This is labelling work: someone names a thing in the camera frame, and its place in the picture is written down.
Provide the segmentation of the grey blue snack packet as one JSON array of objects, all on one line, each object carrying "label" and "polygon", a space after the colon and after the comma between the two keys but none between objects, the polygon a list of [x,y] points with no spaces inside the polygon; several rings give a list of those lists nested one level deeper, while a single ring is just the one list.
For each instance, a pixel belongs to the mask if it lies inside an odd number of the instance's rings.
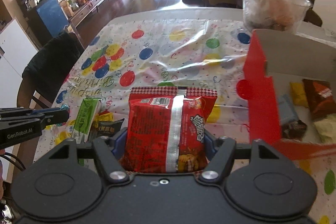
[{"label": "grey blue snack packet", "polygon": [[294,108],[294,104],[287,94],[283,94],[277,98],[278,102],[278,115],[280,119],[280,125],[283,126],[290,122],[299,120],[297,112]]}]

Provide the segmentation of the red cardboard box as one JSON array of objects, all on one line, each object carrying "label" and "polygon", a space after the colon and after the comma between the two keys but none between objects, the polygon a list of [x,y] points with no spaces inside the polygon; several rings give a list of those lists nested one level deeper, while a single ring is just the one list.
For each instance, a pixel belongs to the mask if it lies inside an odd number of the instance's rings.
[{"label": "red cardboard box", "polygon": [[307,124],[303,140],[284,139],[277,100],[290,92],[291,82],[302,79],[328,81],[335,91],[334,43],[254,30],[243,72],[236,89],[248,102],[250,140],[262,139],[291,160],[335,155],[335,144],[321,143],[305,108],[296,108],[299,119]]}]

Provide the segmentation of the clear bag of food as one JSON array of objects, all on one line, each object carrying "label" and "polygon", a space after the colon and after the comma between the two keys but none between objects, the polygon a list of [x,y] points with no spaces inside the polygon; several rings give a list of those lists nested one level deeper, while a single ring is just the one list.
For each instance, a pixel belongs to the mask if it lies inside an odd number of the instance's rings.
[{"label": "clear bag of food", "polygon": [[244,26],[254,29],[297,32],[308,9],[309,0],[242,0]]}]

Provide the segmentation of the green white snack packet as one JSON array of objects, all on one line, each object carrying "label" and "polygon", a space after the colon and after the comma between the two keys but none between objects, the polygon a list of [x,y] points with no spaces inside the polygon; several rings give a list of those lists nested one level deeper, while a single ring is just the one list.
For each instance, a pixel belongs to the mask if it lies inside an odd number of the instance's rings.
[{"label": "green white snack packet", "polygon": [[86,143],[92,123],[101,109],[101,100],[98,98],[83,99],[77,113],[75,125],[72,131],[72,138],[77,144]]}]

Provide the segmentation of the wooden chair with black jacket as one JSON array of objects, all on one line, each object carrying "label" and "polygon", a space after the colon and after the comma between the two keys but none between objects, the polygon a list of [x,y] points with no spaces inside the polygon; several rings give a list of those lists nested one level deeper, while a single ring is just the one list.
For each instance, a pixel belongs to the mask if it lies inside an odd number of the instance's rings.
[{"label": "wooden chair with black jacket", "polygon": [[84,47],[73,32],[64,31],[47,42],[22,73],[17,106],[29,108],[35,101],[41,108],[48,108],[83,52]]}]

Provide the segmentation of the white sideboard cabinet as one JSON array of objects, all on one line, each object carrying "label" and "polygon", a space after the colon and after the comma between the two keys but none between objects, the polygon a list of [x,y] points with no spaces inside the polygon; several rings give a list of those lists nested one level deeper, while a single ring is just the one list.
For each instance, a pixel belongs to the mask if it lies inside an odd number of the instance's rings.
[{"label": "white sideboard cabinet", "polygon": [[22,73],[37,51],[16,19],[1,31],[1,108],[17,106]]}]

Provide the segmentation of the red noodle snack bag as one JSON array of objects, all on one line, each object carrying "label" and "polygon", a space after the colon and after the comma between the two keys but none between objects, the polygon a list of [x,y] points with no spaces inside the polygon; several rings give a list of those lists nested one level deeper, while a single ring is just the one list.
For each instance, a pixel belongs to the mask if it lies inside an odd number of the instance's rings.
[{"label": "red noodle snack bag", "polygon": [[217,97],[217,91],[205,88],[132,88],[122,166],[140,173],[204,169],[205,124]]}]

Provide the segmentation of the yellow snack packet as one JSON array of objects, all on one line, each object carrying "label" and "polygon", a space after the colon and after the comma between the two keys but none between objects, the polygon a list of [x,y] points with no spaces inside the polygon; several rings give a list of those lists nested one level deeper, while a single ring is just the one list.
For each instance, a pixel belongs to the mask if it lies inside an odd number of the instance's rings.
[{"label": "yellow snack packet", "polygon": [[290,95],[293,104],[296,106],[302,106],[308,108],[309,105],[306,98],[304,84],[302,82],[300,83],[290,82],[289,85],[290,85]]}]

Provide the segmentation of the black snack packet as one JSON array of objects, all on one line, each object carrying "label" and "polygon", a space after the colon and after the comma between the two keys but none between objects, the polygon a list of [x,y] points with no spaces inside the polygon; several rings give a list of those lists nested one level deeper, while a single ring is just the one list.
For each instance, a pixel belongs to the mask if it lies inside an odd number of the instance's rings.
[{"label": "black snack packet", "polygon": [[92,125],[89,132],[88,141],[99,138],[101,136],[112,137],[118,133],[124,122],[124,118],[117,121],[97,121]]}]

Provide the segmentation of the dark cabinet with blue panel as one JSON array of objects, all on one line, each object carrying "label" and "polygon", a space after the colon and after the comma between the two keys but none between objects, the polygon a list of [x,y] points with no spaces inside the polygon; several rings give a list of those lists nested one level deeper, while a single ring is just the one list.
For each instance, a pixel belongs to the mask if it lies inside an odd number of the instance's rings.
[{"label": "dark cabinet with blue panel", "polygon": [[36,7],[30,9],[23,0],[16,2],[41,46],[62,33],[69,24],[58,0],[41,0]]}]

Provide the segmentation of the colourful birthday plastic tablecloth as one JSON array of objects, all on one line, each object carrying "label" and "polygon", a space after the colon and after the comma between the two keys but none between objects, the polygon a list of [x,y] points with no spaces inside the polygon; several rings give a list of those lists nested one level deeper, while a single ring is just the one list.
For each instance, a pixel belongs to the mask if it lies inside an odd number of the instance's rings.
[{"label": "colourful birthday plastic tablecloth", "polygon": [[[218,98],[206,129],[215,136],[251,141],[248,102],[236,89],[244,79],[251,36],[242,22],[234,20],[110,22],[86,48],[59,89],[54,105],[68,105],[70,119],[44,130],[35,159],[72,136],[84,98],[97,97],[103,111],[112,113],[115,119],[126,119],[130,90],[138,86],[215,89]],[[316,26],[308,26],[296,36],[335,44],[335,38],[328,38]],[[318,186],[311,217],[318,223],[335,223],[335,155],[296,162]]]}]

